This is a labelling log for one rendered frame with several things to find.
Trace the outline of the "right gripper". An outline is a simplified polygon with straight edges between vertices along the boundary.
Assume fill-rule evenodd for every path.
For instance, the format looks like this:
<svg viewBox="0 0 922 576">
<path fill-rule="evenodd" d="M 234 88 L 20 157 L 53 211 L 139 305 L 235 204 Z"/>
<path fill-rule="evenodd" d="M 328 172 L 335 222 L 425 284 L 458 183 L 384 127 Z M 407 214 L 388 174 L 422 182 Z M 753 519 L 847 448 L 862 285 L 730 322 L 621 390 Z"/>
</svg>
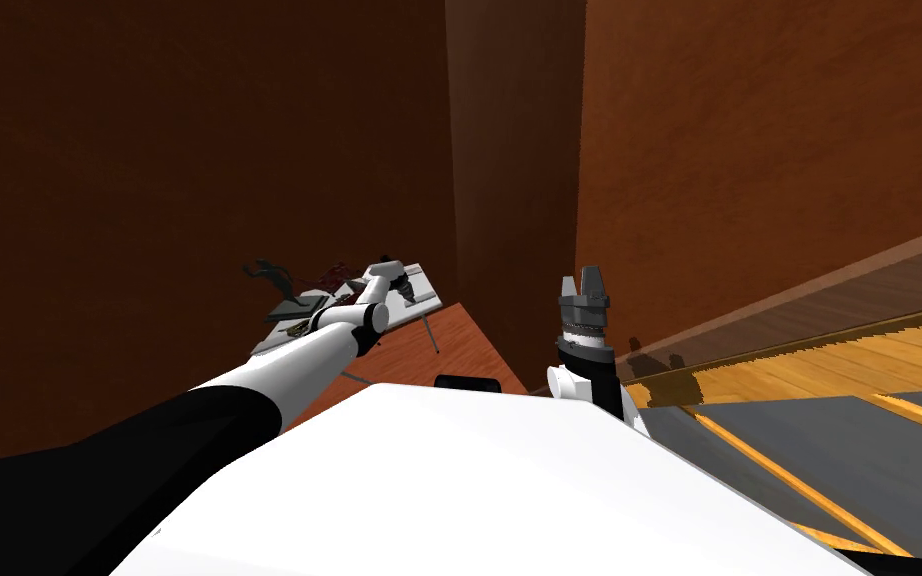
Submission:
<svg viewBox="0 0 922 576">
<path fill-rule="evenodd" d="M 608 325 L 607 308 L 611 306 L 611 299 L 606 295 L 598 266 L 584 266 L 580 286 L 578 294 L 574 277 L 562 278 L 561 296 L 558 298 L 561 322 L 567 326 L 604 329 Z"/>
</svg>

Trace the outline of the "grey folding table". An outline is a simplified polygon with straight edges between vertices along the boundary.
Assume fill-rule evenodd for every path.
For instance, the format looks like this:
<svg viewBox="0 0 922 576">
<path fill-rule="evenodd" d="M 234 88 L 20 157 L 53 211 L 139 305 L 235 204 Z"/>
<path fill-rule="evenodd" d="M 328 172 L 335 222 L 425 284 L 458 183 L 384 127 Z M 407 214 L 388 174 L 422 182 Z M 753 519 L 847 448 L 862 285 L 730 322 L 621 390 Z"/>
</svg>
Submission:
<svg viewBox="0 0 922 576">
<path fill-rule="evenodd" d="M 403 271 L 409 275 L 416 304 L 390 289 Z M 330 300 L 308 318 L 274 323 L 275 327 L 252 349 L 246 363 L 233 371 L 236 383 L 276 398 L 291 392 L 324 390 L 352 362 L 367 355 L 383 335 L 420 319 L 442 306 L 419 264 L 400 261 L 373 264 L 353 282 L 360 289 L 355 302 Z"/>
</svg>

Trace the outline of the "dark red object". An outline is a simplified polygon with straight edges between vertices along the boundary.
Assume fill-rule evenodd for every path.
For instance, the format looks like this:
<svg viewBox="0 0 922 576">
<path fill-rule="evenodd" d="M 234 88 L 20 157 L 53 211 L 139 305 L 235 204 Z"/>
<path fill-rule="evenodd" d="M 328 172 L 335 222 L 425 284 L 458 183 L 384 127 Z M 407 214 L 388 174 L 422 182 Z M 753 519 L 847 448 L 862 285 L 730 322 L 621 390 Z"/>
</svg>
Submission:
<svg viewBox="0 0 922 576">
<path fill-rule="evenodd" d="M 353 286 L 353 282 L 363 277 L 359 269 L 350 268 L 344 262 L 337 262 L 319 280 L 320 289 L 331 295 L 335 302 L 352 303 L 357 300 L 360 289 Z"/>
</svg>

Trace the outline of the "dark figurine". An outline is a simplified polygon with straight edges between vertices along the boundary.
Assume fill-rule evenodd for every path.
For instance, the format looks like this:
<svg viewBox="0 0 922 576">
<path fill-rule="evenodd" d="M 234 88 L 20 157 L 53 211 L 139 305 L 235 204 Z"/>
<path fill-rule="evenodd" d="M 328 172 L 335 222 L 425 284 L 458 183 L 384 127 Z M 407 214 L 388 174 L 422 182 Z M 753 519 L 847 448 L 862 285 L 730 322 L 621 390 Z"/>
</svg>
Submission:
<svg viewBox="0 0 922 576">
<path fill-rule="evenodd" d="M 285 268 L 274 265 L 265 259 L 257 259 L 256 264 L 256 269 L 251 269 L 249 265 L 243 265 L 242 270 L 251 278 L 262 277 L 266 279 L 282 296 L 281 302 L 273 308 L 272 312 L 266 315 L 265 323 L 308 318 L 330 300 L 330 297 L 325 293 L 296 296 L 292 278 Z"/>
</svg>

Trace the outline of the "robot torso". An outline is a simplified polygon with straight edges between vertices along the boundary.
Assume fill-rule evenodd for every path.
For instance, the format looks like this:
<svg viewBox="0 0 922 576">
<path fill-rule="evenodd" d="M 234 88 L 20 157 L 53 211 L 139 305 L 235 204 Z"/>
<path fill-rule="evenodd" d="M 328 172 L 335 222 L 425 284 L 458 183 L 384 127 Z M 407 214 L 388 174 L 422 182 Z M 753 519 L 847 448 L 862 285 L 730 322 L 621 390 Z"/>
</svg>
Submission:
<svg viewBox="0 0 922 576">
<path fill-rule="evenodd" d="M 376 385 L 216 472 L 111 576 L 870 576 L 595 405 Z"/>
</svg>

